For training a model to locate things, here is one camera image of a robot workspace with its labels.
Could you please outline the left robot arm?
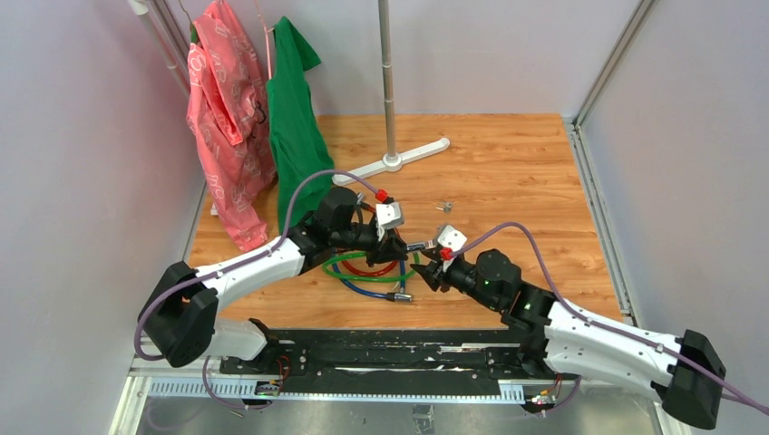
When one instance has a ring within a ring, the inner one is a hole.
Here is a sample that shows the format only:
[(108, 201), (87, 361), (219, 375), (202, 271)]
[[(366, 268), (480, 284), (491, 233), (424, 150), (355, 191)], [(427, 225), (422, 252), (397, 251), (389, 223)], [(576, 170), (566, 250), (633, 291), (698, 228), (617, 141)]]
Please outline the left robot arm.
[(404, 222), (400, 204), (379, 191), (367, 223), (354, 220), (360, 207), (353, 190), (332, 188), (316, 210), (258, 249), (215, 265), (168, 266), (138, 316), (138, 332), (158, 349), (156, 360), (179, 368), (201, 357), (234, 357), (256, 374), (271, 372), (278, 352), (268, 328), (219, 313), (266, 285), (321, 266), (338, 250), (362, 251), (370, 265), (405, 260), (407, 247), (396, 231)]

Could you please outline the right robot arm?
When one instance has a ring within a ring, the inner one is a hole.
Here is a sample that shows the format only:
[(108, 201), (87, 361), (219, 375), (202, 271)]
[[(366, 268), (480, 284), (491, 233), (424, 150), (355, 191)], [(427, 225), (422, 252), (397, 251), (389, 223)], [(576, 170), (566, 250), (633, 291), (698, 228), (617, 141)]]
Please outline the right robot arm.
[(456, 289), (522, 335), (517, 358), (526, 376), (573, 374), (612, 383), (660, 403), (687, 425), (715, 428), (725, 365), (702, 333), (656, 333), (561, 302), (524, 281), (521, 268), (497, 249), (480, 253), (476, 263), (435, 253), (429, 259), (412, 269), (432, 290)]

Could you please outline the red cable lock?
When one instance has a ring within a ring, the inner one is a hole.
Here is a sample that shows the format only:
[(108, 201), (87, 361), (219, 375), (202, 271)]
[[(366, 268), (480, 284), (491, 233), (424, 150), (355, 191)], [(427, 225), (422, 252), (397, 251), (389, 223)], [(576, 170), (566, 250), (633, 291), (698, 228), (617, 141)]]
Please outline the red cable lock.
[(355, 251), (364, 254), (368, 270), (353, 266), (346, 259), (342, 260), (343, 266), (351, 274), (366, 278), (383, 277), (405, 261), (407, 254), (403, 240), (396, 230), (386, 230), (379, 237), (373, 206), (364, 202), (354, 204), (352, 217), (354, 221), (332, 235), (332, 241), (339, 252)]

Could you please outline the green cable lock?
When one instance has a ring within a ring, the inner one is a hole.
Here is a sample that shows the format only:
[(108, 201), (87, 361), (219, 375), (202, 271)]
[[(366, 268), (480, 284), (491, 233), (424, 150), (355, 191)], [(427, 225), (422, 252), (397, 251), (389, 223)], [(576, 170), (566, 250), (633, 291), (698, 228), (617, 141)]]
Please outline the green cable lock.
[(408, 261), (386, 262), (376, 270), (361, 270), (354, 266), (347, 266), (352, 259), (364, 258), (365, 252), (352, 248), (338, 248), (334, 254), (322, 264), (321, 268), (328, 276), (339, 280), (361, 281), (371, 283), (401, 283), (406, 282), (416, 275), (410, 267), (411, 264), (421, 264), (418, 254), (414, 254), (411, 264)]

